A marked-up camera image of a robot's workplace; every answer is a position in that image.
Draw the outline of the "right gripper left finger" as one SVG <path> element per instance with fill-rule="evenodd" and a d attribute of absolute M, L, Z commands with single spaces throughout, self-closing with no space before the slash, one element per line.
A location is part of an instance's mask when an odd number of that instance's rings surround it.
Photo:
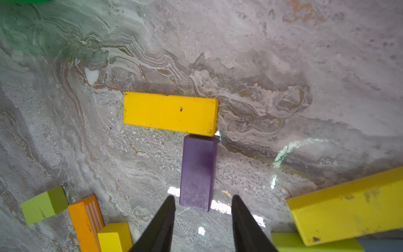
<path fill-rule="evenodd" d="M 175 198 L 170 195 L 129 252 L 170 252 L 175 210 Z"/>

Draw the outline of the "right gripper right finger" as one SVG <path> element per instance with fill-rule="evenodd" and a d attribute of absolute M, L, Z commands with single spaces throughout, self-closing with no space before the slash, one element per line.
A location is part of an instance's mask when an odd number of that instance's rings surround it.
<path fill-rule="evenodd" d="M 236 252 L 277 252 L 239 195 L 232 198 L 233 233 Z"/>

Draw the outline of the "short yellow block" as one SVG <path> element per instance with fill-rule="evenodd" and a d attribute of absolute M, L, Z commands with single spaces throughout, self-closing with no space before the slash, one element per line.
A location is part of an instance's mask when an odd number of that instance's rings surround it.
<path fill-rule="evenodd" d="M 98 232 L 102 252 L 129 252 L 133 246 L 128 223 L 111 223 Z"/>

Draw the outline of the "purple block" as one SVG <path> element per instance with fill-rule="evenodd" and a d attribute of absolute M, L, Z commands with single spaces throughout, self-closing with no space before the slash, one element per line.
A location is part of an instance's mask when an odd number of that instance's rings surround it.
<path fill-rule="evenodd" d="M 213 196 L 219 139 L 187 135 L 184 138 L 179 204 L 209 212 Z"/>

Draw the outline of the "long yellow block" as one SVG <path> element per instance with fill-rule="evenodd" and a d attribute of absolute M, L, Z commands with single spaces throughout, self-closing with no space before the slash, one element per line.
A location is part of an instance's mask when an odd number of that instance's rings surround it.
<path fill-rule="evenodd" d="M 211 98 L 126 92 L 123 122 L 211 137 L 216 132 L 219 101 Z"/>

